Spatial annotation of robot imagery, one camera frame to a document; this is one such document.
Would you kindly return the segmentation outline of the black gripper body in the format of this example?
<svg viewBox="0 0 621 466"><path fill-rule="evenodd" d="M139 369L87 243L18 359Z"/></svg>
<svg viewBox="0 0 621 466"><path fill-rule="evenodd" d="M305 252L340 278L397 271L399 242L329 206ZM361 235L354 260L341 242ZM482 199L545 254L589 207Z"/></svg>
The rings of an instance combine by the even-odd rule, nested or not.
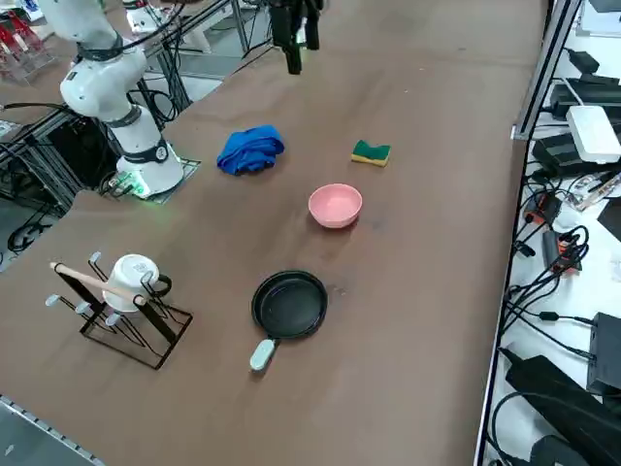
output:
<svg viewBox="0 0 621 466"><path fill-rule="evenodd" d="M323 0L282 0L270 1L269 12L289 14L292 17L318 17L323 10Z"/></svg>

